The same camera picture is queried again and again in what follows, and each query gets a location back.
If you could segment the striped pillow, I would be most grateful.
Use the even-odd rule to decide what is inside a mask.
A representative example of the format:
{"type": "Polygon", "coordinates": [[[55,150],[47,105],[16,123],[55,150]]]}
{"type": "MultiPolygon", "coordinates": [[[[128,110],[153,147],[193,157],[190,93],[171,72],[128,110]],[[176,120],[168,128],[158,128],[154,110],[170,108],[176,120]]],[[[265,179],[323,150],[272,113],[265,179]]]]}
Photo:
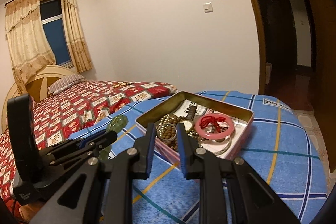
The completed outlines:
{"type": "Polygon", "coordinates": [[[48,87],[48,95],[50,94],[57,94],[72,85],[79,84],[87,79],[78,74],[72,74],[69,76],[65,76],[57,81],[55,81],[51,86],[48,87]]]}

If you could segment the window with dark glass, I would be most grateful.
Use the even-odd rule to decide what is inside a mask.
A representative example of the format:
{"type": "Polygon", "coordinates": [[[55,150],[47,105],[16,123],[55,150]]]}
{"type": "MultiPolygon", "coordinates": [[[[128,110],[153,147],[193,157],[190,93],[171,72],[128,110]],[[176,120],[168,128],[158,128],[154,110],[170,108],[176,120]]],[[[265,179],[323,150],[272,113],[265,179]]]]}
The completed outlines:
{"type": "Polygon", "coordinates": [[[42,0],[40,13],[47,41],[56,57],[56,65],[73,68],[64,34],[60,0],[42,0]]]}

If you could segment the beige left curtain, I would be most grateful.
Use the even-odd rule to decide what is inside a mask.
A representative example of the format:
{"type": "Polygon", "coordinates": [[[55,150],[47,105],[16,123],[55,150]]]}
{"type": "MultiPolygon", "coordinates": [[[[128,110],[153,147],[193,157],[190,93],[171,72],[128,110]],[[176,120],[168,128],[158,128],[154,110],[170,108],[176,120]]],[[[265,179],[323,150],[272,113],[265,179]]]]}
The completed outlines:
{"type": "Polygon", "coordinates": [[[28,80],[56,57],[46,38],[40,0],[15,0],[6,6],[5,33],[13,76],[20,94],[27,92],[28,80]]]}

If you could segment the beige curtain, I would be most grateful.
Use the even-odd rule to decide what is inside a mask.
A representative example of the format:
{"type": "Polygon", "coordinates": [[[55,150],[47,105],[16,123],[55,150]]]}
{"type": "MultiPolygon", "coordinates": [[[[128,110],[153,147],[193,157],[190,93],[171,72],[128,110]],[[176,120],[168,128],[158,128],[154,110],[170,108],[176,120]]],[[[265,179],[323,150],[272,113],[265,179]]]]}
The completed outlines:
{"type": "Polygon", "coordinates": [[[56,57],[46,38],[40,0],[15,0],[6,6],[5,33],[13,76],[20,94],[27,92],[28,80],[56,57]]]}
{"type": "Polygon", "coordinates": [[[60,0],[62,8],[62,21],[71,61],[78,73],[93,68],[80,23],[76,0],[60,0]]]}

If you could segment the printed paper card in tin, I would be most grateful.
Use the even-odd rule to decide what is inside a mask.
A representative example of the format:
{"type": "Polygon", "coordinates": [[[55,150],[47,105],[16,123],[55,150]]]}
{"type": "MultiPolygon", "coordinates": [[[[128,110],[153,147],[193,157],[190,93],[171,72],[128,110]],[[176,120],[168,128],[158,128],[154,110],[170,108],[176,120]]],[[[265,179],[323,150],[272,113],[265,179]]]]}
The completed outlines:
{"type": "Polygon", "coordinates": [[[187,114],[190,110],[190,107],[196,107],[195,114],[193,116],[193,122],[195,123],[200,117],[206,114],[226,114],[232,120],[232,123],[235,127],[234,132],[231,136],[239,136],[244,134],[247,130],[247,127],[250,125],[250,119],[253,118],[253,112],[249,111],[243,107],[238,107],[230,105],[227,103],[217,104],[216,107],[208,107],[200,105],[191,100],[183,100],[179,106],[172,112],[175,116],[178,117],[187,117],[187,114]]]}

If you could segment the small items on bed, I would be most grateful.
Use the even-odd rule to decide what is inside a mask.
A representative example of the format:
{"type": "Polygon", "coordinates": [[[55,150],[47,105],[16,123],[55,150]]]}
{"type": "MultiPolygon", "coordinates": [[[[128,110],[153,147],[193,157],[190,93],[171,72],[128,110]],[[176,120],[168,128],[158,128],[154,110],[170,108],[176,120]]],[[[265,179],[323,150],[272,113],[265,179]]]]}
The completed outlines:
{"type": "Polygon", "coordinates": [[[119,88],[119,87],[124,87],[124,86],[129,86],[129,85],[132,85],[134,84],[134,82],[118,82],[118,83],[114,83],[112,84],[112,88],[116,89],[116,88],[119,88]]]}

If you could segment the white wall light switch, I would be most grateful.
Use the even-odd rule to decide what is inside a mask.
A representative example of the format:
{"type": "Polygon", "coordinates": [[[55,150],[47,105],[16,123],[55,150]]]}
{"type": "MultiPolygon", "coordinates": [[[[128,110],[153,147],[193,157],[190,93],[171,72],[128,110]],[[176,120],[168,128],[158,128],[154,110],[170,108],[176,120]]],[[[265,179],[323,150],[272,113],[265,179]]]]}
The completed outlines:
{"type": "Polygon", "coordinates": [[[213,5],[211,2],[205,3],[203,5],[203,10],[205,13],[213,12],[213,5]]]}

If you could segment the red bear patterned bedspread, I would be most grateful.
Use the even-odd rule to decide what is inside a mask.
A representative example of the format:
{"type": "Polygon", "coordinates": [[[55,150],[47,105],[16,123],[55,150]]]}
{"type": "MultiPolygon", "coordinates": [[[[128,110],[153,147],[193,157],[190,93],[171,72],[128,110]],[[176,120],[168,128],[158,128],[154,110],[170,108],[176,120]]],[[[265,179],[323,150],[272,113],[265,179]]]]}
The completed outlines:
{"type": "Polygon", "coordinates": [[[161,82],[134,82],[112,88],[112,81],[84,81],[35,104],[34,134],[39,149],[97,124],[131,102],[169,96],[177,88],[161,82]]]}

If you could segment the blue plaid towel cloth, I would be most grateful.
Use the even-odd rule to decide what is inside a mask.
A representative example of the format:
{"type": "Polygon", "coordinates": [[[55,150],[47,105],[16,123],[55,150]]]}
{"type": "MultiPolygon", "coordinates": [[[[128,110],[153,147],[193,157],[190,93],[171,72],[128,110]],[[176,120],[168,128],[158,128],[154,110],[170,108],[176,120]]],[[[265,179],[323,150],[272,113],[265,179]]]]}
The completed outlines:
{"type": "MultiPolygon", "coordinates": [[[[253,111],[252,128],[239,155],[270,184],[302,223],[327,199],[322,161],[288,106],[270,96],[203,91],[202,96],[253,111]]],[[[156,152],[147,180],[133,183],[134,223],[197,223],[199,185],[156,152]]]]}

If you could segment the green jade bangle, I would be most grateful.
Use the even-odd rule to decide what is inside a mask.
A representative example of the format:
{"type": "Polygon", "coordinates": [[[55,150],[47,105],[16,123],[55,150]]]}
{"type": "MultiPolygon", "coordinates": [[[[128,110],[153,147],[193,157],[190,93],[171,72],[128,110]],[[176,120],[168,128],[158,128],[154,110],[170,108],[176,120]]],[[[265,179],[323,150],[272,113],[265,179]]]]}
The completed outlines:
{"type": "MultiPolygon", "coordinates": [[[[118,134],[126,125],[128,124],[128,118],[125,115],[117,115],[115,116],[110,123],[106,127],[107,132],[114,131],[116,134],[118,134]]],[[[104,149],[100,150],[98,158],[100,160],[108,160],[115,157],[114,153],[112,151],[112,145],[108,145],[104,149]]]]}

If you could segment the dark wooden door frame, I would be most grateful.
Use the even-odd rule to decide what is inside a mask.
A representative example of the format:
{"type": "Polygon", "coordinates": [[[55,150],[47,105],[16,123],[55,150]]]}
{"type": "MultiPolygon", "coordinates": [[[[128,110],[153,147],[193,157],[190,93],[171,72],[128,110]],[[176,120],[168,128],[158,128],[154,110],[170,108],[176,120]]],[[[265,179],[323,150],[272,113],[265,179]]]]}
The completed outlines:
{"type": "Polygon", "coordinates": [[[266,47],[265,34],[261,10],[258,0],[251,0],[252,9],[256,21],[257,37],[259,42],[259,94],[265,93],[266,86],[266,47]]]}

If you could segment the cream wooden headboard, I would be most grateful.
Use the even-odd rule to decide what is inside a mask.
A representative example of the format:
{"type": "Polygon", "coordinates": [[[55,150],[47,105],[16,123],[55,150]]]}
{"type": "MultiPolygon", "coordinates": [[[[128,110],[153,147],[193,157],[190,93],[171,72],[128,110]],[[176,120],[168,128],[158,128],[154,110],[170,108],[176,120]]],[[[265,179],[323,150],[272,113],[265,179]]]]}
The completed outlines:
{"type": "MultiPolygon", "coordinates": [[[[34,98],[36,102],[47,98],[48,96],[48,87],[50,87],[58,79],[62,79],[66,76],[77,74],[74,68],[66,68],[58,65],[47,65],[38,73],[31,77],[27,84],[26,89],[28,93],[34,98]]],[[[16,83],[10,88],[3,103],[2,108],[2,118],[1,118],[1,128],[2,133],[6,131],[6,117],[7,117],[7,101],[10,98],[14,98],[20,95],[20,92],[17,88],[16,83]]]]}

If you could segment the pink metal tin box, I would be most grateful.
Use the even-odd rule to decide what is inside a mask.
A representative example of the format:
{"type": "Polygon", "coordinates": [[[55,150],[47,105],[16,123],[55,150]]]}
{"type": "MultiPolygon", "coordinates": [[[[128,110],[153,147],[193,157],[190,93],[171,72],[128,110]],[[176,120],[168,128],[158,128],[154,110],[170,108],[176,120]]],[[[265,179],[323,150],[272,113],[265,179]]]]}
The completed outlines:
{"type": "Polygon", "coordinates": [[[221,100],[221,95],[217,92],[205,92],[201,95],[178,92],[139,116],[136,124],[142,132],[146,131],[150,123],[154,124],[157,130],[155,147],[171,163],[179,162],[178,149],[173,148],[173,144],[177,142],[178,124],[183,124],[188,135],[196,139],[202,148],[214,153],[217,157],[232,160],[248,139],[253,118],[250,119],[250,125],[244,134],[231,136],[235,127],[231,118],[226,114],[206,114],[195,123],[193,122],[196,111],[194,106],[190,107],[187,117],[172,114],[183,100],[191,100],[208,107],[227,103],[252,111],[254,96],[233,95],[230,92],[224,93],[223,96],[224,100],[221,100]]]}

